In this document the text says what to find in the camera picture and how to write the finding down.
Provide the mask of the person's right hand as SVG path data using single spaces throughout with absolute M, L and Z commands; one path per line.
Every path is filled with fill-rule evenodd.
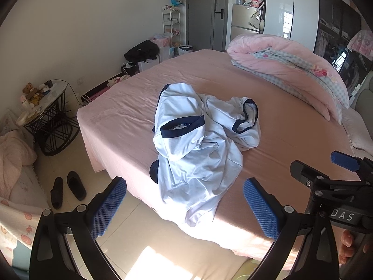
M 349 258 L 352 258 L 355 254 L 355 248 L 353 247 L 354 237 L 348 230 L 344 230 L 341 235 L 341 246 L 339 248 L 338 260 L 341 265 L 347 263 Z

